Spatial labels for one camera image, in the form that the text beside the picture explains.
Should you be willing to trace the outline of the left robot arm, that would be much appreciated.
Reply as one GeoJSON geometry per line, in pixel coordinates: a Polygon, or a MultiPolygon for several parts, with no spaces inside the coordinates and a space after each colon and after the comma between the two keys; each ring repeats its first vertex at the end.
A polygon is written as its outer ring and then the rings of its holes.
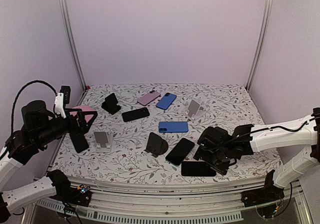
{"type": "MultiPolygon", "coordinates": [[[[89,148],[85,134],[97,118],[96,111],[73,109],[75,115],[57,117],[46,108],[42,100],[35,100],[21,109],[23,127],[13,132],[0,153],[0,185],[32,156],[46,149],[47,144],[69,134],[74,149],[80,153],[89,148]]],[[[71,187],[60,170],[48,172],[44,177],[24,187],[0,192],[0,221],[4,223],[18,209],[40,199],[51,197],[66,203],[82,203],[88,206],[90,194],[71,187]]]]}

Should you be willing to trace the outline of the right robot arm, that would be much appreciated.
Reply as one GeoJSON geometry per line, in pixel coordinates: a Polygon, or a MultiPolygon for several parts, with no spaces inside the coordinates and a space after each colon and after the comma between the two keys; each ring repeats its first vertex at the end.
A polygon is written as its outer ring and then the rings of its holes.
{"type": "Polygon", "coordinates": [[[278,191],[320,163],[320,109],[293,121],[270,124],[246,124],[233,133],[220,127],[207,127],[200,135],[195,160],[202,160],[221,175],[242,156],[279,147],[303,145],[304,148],[286,164],[270,171],[258,197],[269,202],[278,191]]]}

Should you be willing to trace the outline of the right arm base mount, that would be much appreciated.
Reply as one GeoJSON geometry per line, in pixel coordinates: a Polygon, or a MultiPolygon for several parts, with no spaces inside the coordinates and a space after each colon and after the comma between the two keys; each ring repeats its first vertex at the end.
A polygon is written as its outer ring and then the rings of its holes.
{"type": "Polygon", "coordinates": [[[262,188],[257,188],[241,193],[241,201],[245,207],[252,207],[262,205],[269,202],[279,201],[279,204],[273,204],[270,207],[257,208],[258,215],[265,219],[273,219],[280,216],[289,207],[292,195],[293,187],[290,183],[290,196],[287,205],[283,208],[282,203],[284,202],[284,188],[278,188],[274,185],[273,176],[275,170],[270,171],[264,181],[262,188]]]}

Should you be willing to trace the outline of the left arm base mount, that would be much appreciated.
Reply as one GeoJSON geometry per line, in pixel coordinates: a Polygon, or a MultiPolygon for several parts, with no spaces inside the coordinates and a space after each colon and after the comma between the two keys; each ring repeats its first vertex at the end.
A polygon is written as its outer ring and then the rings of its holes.
{"type": "Polygon", "coordinates": [[[71,182],[67,176],[60,170],[47,172],[46,177],[52,181],[56,194],[50,196],[51,199],[74,204],[77,206],[88,207],[92,198],[92,192],[88,186],[80,185],[79,187],[71,187],[71,182]]]}

